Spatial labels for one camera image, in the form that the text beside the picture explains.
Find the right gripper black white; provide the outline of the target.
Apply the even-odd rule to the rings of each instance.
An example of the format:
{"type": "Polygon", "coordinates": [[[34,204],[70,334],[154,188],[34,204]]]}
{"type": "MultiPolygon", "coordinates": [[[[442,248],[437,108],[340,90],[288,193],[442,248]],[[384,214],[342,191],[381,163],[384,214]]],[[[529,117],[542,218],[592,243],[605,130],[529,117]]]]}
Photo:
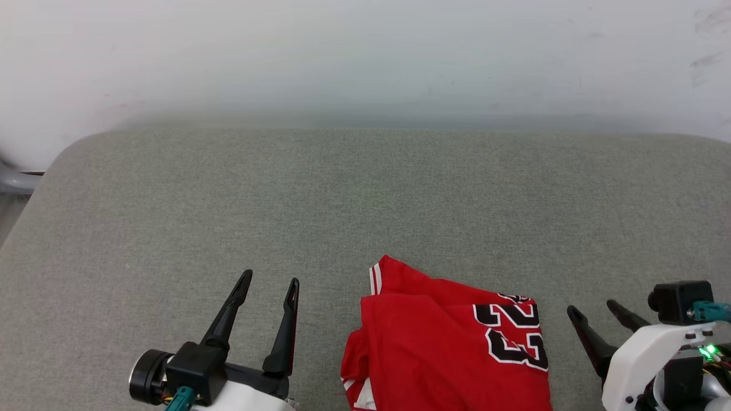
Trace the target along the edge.
{"type": "Polygon", "coordinates": [[[715,323],[697,325],[651,325],[646,319],[610,299],[607,307],[626,329],[634,333],[619,348],[609,344],[588,323],[575,306],[567,307],[572,323],[596,375],[605,380],[601,403],[606,410],[633,410],[647,384],[686,344],[705,341],[704,332],[713,332],[715,323]]]}

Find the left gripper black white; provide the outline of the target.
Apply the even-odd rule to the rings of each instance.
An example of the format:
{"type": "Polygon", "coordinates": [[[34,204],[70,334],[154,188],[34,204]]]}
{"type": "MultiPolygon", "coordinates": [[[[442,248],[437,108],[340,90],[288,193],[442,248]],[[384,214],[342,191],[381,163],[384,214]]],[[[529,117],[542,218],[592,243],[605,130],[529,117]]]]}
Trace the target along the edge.
{"type": "Polygon", "coordinates": [[[200,344],[184,343],[176,353],[149,349],[128,378],[131,398],[164,410],[295,410],[289,398],[294,365],[299,280],[290,281],[283,316],[263,371],[226,362],[229,339],[253,270],[243,271],[200,344]]]}

